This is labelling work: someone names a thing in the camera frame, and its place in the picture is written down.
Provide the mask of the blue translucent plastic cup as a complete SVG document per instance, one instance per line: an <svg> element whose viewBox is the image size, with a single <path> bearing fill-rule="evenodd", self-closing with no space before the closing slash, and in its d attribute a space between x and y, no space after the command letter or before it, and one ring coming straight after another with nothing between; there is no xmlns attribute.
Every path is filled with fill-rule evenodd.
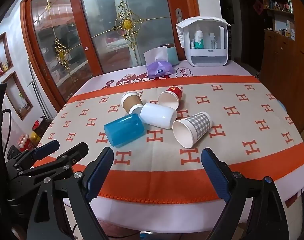
<svg viewBox="0 0 304 240"><path fill-rule="evenodd" d="M128 114L104 125L112 147L124 146L145 134L145 127L138 114Z"/></svg>

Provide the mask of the brown sleeved paper cup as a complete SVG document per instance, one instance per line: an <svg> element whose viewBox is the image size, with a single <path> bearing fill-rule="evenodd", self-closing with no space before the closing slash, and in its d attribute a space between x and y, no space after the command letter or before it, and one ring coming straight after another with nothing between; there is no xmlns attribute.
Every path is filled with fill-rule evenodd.
<svg viewBox="0 0 304 240"><path fill-rule="evenodd" d="M143 102L136 92L127 92L121 97L121 105L128 114L140 114Z"/></svg>

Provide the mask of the white plastic cup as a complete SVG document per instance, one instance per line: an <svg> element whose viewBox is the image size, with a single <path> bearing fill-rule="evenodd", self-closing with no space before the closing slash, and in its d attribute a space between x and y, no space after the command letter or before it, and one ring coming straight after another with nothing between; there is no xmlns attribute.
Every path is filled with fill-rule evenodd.
<svg viewBox="0 0 304 240"><path fill-rule="evenodd" d="M150 126L171 129L177 118L177 111L170 107L146 103L141 109L140 118Z"/></svg>

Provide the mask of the red paper cup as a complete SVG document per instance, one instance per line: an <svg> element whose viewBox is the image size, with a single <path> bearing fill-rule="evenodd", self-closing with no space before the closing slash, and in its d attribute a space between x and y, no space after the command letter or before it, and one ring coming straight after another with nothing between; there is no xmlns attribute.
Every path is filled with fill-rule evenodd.
<svg viewBox="0 0 304 240"><path fill-rule="evenodd" d="M159 94L158 103L161 106L170 107L177 110L182 98L182 90L177 86L169 87L167 90Z"/></svg>

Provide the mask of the grey checked paper cup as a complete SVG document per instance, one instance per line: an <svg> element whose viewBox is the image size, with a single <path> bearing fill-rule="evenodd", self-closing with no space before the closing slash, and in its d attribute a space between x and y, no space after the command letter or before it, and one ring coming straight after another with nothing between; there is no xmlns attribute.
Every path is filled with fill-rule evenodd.
<svg viewBox="0 0 304 240"><path fill-rule="evenodd" d="M199 112L173 122L172 131L177 142L184 148L192 148L212 127L211 117Z"/></svg>

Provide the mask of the orange beige patterned tablecloth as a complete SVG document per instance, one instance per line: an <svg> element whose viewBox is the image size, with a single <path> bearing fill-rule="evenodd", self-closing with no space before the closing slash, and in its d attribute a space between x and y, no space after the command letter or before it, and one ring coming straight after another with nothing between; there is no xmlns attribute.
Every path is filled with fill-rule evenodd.
<svg viewBox="0 0 304 240"><path fill-rule="evenodd" d="M149 80L145 67L90 79L58 112L40 144L57 140L63 152L85 142L89 153L75 166L85 169L109 146L104 125L125 116L121 98L137 92L157 103L171 86L183 91L177 117L206 112L212 128L190 149L171 129L147 126L139 139L115 148L111 170L91 207L99 220L125 228L164 233L211 229L225 202L201 164L209 147L245 177L271 177L282 201L304 191L304 143L289 114L254 76L234 62L220 67L178 65L176 73Z"/></svg>

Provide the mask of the wooden glass sliding door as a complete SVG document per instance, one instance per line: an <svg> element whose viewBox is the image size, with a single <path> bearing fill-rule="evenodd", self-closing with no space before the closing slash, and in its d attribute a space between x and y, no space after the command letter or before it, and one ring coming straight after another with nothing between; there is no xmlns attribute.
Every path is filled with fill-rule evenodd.
<svg viewBox="0 0 304 240"><path fill-rule="evenodd" d="M22 0L24 43L55 110L90 78L145 64L164 44L185 59L175 26L199 14L197 0Z"/></svg>

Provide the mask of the purple tissue pack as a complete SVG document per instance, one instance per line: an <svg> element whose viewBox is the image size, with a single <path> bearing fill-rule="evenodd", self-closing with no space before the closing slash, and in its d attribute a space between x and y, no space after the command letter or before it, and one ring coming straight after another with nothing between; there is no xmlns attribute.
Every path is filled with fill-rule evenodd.
<svg viewBox="0 0 304 240"><path fill-rule="evenodd" d="M173 65L168 61L166 46L153 48L143 55L149 79L174 74Z"/></svg>

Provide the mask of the teal cylindrical container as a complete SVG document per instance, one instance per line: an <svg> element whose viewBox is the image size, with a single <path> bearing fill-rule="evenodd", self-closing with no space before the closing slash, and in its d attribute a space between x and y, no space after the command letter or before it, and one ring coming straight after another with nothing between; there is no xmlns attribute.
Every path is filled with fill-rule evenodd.
<svg viewBox="0 0 304 240"><path fill-rule="evenodd" d="M160 46L167 48L168 62L171 63L172 66L179 64L176 47L173 43L165 43Z"/></svg>

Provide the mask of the dark wooden shelf cabinet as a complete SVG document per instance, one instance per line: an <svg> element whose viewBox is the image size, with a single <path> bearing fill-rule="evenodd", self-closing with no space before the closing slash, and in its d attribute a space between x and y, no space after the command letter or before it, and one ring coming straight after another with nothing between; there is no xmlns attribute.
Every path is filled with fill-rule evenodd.
<svg viewBox="0 0 304 240"><path fill-rule="evenodd" d="M301 0L239 0L241 59L304 129L304 4Z"/></svg>

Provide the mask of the white cosmetics organizer box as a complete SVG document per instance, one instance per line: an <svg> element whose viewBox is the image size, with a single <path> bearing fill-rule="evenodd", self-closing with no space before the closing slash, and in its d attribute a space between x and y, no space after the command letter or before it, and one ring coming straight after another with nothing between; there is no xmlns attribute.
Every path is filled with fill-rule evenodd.
<svg viewBox="0 0 304 240"><path fill-rule="evenodd" d="M228 24L218 17L190 17L176 25L185 57L193 67L224 66L228 61Z"/></svg>

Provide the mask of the lower wooden picture frame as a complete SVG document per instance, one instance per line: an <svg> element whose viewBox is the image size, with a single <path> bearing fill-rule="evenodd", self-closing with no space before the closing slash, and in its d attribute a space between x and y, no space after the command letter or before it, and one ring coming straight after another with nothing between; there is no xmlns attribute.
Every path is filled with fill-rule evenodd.
<svg viewBox="0 0 304 240"><path fill-rule="evenodd" d="M33 105L26 95L16 72L11 73L2 83L7 84L6 95L20 120L24 120Z"/></svg>

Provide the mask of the wooden picture frame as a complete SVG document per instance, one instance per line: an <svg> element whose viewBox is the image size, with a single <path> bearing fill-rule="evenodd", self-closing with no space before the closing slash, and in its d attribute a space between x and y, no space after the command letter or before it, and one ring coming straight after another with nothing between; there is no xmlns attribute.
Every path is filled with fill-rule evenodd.
<svg viewBox="0 0 304 240"><path fill-rule="evenodd" d="M0 35L0 77L13 67L6 32Z"/></svg>
<svg viewBox="0 0 304 240"><path fill-rule="evenodd" d="M16 72L11 73L2 83L7 84L6 95L20 120L24 120L33 105L26 95Z"/></svg>

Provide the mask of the upper wooden picture frame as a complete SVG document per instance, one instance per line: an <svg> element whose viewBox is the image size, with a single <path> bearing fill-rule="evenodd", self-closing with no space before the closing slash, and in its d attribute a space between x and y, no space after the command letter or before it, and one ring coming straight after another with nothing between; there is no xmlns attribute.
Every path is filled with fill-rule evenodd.
<svg viewBox="0 0 304 240"><path fill-rule="evenodd" d="M0 77L13 67L6 32L0 35Z"/></svg>

